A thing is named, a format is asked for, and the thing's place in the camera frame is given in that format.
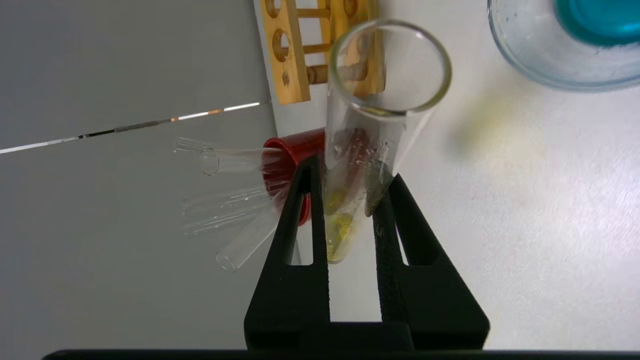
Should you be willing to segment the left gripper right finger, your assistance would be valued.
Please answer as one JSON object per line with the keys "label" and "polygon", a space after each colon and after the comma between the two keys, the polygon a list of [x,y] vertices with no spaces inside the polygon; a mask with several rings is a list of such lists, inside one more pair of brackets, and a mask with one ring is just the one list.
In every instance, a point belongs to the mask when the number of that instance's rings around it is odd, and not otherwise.
{"label": "left gripper right finger", "polygon": [[490,322],[402,176],[373,214],[383,322],[406,326],[418,350],[482,350]]}

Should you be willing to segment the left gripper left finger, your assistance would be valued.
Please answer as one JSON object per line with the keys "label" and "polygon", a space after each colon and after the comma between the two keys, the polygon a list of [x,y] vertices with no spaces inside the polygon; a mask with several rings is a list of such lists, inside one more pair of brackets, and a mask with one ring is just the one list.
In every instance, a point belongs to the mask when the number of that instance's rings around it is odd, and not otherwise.
{"label": "left gripper left finger", "polygon": [[[250,351],[297,350],[309,327],[330,322],[329,263],[322,201],[322,162],[306,158],[295,169],[258,283],[244,318]],[[309,265],[292,265],[305,196],[311,198]]]}

